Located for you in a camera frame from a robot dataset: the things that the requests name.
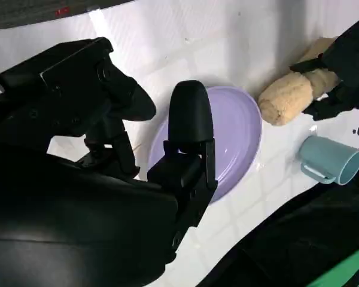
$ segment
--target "sponge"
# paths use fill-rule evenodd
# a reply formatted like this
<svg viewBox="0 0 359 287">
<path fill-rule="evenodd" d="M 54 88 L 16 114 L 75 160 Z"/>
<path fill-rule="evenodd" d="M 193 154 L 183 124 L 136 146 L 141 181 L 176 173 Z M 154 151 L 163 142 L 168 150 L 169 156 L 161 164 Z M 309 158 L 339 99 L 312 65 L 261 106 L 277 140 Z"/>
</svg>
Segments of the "sponge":
<svg viewBox="0 0 359 287">
<path fill-rule="evenodd" d="M 334 41 L 335 38 L 317 39 L 299 61 L 316 58 Z M 290 72 L 272 83 L 259 96 L 262 118 L 274 126 L 287 124 L 313 100 L 336 87 L 339 81 L 337 75 L 327 69 L 316 69 L 305 74 Z"/>
</svg>

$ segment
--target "white countertop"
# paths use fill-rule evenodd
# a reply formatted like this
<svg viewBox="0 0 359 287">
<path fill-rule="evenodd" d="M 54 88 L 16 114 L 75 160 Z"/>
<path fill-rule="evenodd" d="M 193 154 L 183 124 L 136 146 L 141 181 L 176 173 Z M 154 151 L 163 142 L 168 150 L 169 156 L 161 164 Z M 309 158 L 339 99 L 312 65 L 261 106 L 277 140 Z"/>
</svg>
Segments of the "white countertop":
<svg viewBox="0 0 359 287">
<path fill-rule="evenodd" d="M 254 97 L 318 36 L 336 36 L 359 19 L 346 0 L 137 0 L 89 14 L 0 30 L 0 72 L 64 41 L 105 36 L 112 61 L 136 78 L 157 105 L 146 123 L 126 122 L 144 177 L 152 132 L 167 113 L 182 80 L 236 86 Z M 359 147 L 352 133 L 359 111 L 313 122 L 300 115 L 284 127 L 263 123 L 261 146 L 250 171 L 191 228 L 177 259 L 150 286 L 192 287 L 243 236 L 295 195 L 316 184 L 302 174 L 296 152 L 310 133 Z M 82 139 L 57 138 L 50 152 L 77 160 Z"/>
</svg>

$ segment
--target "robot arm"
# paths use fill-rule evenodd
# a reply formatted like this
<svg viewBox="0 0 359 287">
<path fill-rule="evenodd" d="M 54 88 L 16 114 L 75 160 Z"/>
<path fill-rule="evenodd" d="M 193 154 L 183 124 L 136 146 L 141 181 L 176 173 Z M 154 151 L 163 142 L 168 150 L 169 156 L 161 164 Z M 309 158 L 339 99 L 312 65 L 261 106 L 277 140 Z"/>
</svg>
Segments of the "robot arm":
<svg viewBox="0 0 359 287">
<path fill-rule="evenodd" d="M 111 51 L 105 38 L 62 43 L 0 74 L 0 286 L 144 286 L 217 188 L 197 81 L 176 86 L 165 156 L 148 182 L 133 179 L 122 120 L 149 120 L 156 108 Z M 53 136 L 83 134 L 81 160 L 46 154 Z"/>
</svg>

